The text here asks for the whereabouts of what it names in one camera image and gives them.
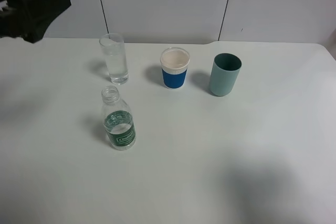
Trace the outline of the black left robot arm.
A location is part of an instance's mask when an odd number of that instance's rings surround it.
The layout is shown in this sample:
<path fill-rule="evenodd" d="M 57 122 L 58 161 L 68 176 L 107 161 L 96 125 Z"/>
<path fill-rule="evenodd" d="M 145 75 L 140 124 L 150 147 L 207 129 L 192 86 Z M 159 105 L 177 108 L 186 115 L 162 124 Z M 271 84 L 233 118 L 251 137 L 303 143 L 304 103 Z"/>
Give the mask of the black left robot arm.
<path fill-rule="evenodd" d="M 49 25 L 71 6 L 70 0 L 1 0 L 1 37 L 29 43 L 43 39 Z"/>

